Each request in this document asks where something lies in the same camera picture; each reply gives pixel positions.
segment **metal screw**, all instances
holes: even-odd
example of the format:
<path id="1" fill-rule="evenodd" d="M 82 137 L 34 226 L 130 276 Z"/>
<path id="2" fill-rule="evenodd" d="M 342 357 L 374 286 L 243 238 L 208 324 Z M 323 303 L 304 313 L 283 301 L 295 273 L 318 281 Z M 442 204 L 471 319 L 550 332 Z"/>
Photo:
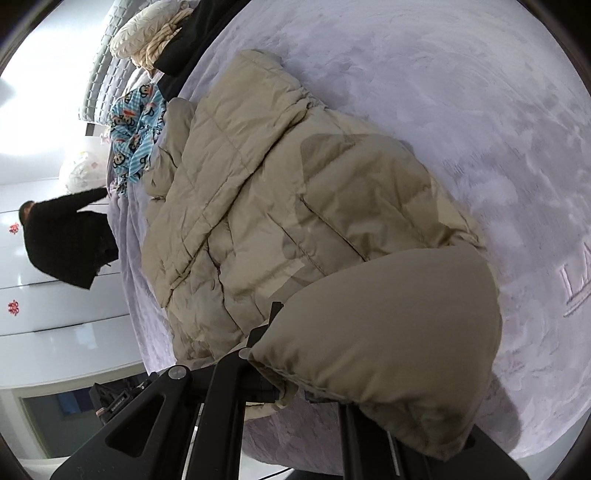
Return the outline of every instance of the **metal screw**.
<path id="1" fill-rule="evenodd" d="M 243 360 L 248 360 L 248 357 L 250 356 L 250 354 L 251 354 L 251 350 L 248 347 L 243 348 L 238 352 L 238 356 L 240 358 L 242 358 Z"/>
<path id="2" fill-rule="evenodd" d="M 168 370 L 168 376 L 173 380 L 181 380 L 182 378 L 185 378 L 186 375 L 187 369 L 185 367 L 181 367 L 180 365 L 172 367 L 170 370 Z"/>

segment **pillow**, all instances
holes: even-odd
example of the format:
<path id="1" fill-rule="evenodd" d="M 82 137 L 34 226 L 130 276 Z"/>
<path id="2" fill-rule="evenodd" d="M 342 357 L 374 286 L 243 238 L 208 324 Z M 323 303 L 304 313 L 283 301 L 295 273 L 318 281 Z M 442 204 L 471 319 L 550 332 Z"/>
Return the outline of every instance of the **pillow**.
<path id="1" fill-rule="evenodd" d="M 278 387 L 356 403 L 409 447 L 447 460 L 491 380 L 497 295 L 471 246 L 399 252 L 300 290 L 249 359 Z"/>
<path id="2" fill-rule="evenodd" d="M 139 52 L 177 14 L 181 4 L 188 5 L 178 0 L 160 0 L 134 15 L 111 39 L 113 56 L 127 59 Z"/>

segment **plush lavender blanket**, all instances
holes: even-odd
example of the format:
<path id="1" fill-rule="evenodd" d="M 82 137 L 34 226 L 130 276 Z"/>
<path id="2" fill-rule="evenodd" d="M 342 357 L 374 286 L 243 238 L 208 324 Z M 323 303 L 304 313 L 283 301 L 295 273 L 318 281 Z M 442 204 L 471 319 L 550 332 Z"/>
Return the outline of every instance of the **plush lavender blanket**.
<path id="1" fill-rule="evenodd" d="M 406 142 L 479 220 L 504 333 L 478 423 L 515 458 L 554 443 L 591 406 L 591 99 L 551 34 L 516 0 L 252 0 L 181 96 L 199 101 L 246 48 L 277 53 L 330 108 Z M 125 208 L 111 219 L 128 244 L 130 310 L 160 369 L 170 345 L 140 276 L 139 210 Z M 316 408 L 250 422 L 245 449 L 316 469 L 319 446 L 338 442 Z"/>

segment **quilted headboard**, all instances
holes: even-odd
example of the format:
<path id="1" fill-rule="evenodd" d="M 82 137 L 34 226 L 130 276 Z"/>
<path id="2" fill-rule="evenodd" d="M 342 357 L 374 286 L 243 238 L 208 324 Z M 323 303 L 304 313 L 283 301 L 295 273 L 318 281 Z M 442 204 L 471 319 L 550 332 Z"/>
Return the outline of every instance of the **quilted headboard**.
<path id="1" fill-rule="evenodd" d="M 115 0 L 105 19 L 106 30 L 92 64 L 85 98 L 80 107 L 80 120 L 99 125 L 108 123 L 113 101 L 123 95 L 125 86 L 136 69 L 129 59 L 114 58 L 109 50 L 109 43 L 131 17 L 155 1 Z"/>

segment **jacket sleeve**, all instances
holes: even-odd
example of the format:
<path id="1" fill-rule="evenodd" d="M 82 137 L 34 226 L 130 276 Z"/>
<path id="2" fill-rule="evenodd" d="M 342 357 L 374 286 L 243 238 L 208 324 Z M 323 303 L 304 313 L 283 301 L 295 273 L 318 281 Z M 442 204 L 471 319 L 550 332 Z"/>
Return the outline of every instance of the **jacket sleeve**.
<path id="1" fill-rule="evenodd" d="M 45 218 L 59 218 L 76 213 L 78 210 L 89 206 L 91 203 L 98 202 L 106 196 L 107 189 L 101 187 L 36 203 L 33 210 L 35 210 L 36 214 L 41 214 Z"/>

